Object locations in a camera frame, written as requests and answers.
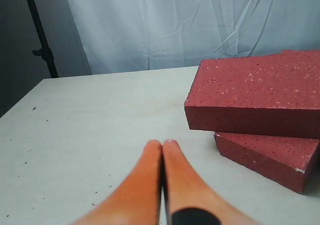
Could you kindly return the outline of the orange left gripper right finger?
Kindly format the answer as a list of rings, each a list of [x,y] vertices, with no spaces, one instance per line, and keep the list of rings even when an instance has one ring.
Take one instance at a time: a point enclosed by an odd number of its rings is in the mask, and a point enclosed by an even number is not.
[[[175,140],[162,145],[168,225],[254,225],[255,220],[216,193],[194,170]]]

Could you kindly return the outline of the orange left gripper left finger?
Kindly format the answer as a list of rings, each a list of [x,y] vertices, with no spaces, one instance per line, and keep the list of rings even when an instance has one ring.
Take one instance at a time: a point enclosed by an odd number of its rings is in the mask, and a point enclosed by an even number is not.
[[[74,225],[157,225],[161,207],[162,145],[149,140],[123,182]]]

